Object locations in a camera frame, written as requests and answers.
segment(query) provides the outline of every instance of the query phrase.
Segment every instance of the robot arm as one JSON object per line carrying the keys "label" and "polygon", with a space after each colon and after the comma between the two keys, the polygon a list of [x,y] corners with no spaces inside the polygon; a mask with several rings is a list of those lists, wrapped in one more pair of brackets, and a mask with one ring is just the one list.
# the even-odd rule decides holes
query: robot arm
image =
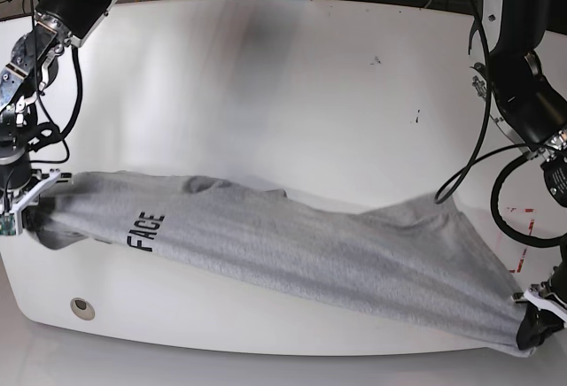
{"label": "robot arm", "polygon": [[543,158],[541,168],[551,196],[567,207],[567,158],[560,152],[567,150],[567,102],[549,84],[535,51],[548,26],[550,5],[551,0],[482,0],[479,14],[488,45],[487,60],[479,25],[475,22],[470,31],[472,84],[483,100],[487,88],[492,88],[492,120],[513,143],[538,144],[524,148],[524,155],[496,179],[491,198],[493,218],[505,234],[520,243],[540,248],[559,245],[562,250],[563,262],[546,282],[514,296],[517,303],[527,305],[517,333],[520,349],[540,345],[567,326],[567,235],[554,239],[523,235],[506,224],[498,209],[506,177],[537,157]]}
{"label": "robot arm", "polygon": [[32,33],[16,42],[10,63],[0,72],[0,235],[21,234],[21,211],[54,183],[54,173],[32,169],[29,152],[58,143],[70,132],[58,131],[51,122],[38,125],[37,94],[55,79],[57,58],[71,47],[75,59],[117,1],[42,0],[35,8]]}

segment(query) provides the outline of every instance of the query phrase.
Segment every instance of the metal grommet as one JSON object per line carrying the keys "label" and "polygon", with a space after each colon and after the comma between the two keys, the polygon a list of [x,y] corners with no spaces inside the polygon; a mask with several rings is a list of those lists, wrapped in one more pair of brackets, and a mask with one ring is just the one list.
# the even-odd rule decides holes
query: metal grommet
{"label": "metal grommet", "polygon": [[71,311],[81,320],[91,321],[95,318],[95,308],[84,299],[76,297],[71,299]]}

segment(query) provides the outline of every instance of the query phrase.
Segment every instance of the white table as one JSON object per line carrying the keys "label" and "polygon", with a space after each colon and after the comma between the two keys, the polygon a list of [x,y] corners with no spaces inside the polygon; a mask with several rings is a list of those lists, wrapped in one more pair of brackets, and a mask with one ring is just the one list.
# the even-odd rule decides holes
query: white table
{"label": "white table", "polygon": [[[0,51],[28,20],[0,25]],[[284,187],[291,198],[360,211],[432,192],[466,161],[483,104],[470,84],[470,19],[396,6],[312,0],[193,0],[122,5],[81,51],[83,110],[66,170],[208,174]],[[567,95],[566,38],[548,34],[545,71]],[[65,123],[69,57],[44,101]],[[509,142],[491,126],[485,147]],[[46,149],[56,157],[60,149]],[[489,191],[515,153],[475,168],[460,207],[504,263],[524,247],[492,223]],[[565,213],[537,164],[501,201],[519,228],[563,232]],[[478,347],[469,339],[309,302],[145,252],[85,241],[48,251],[31,239],[0,252],[30,319],[156,344],[256,353],[366,355]],[[557,250],[530,249],[521,286],[545,280]],[[77,319],[71,299],[97,311]],[[85,341],[95,340],[85,336]]]}
{"label": "white table", "polygon": [[2,386],[555,386],[566,352],[554,338],[529,359],[487,349],[315,358],[139,344],[27,320],[0,263]]}

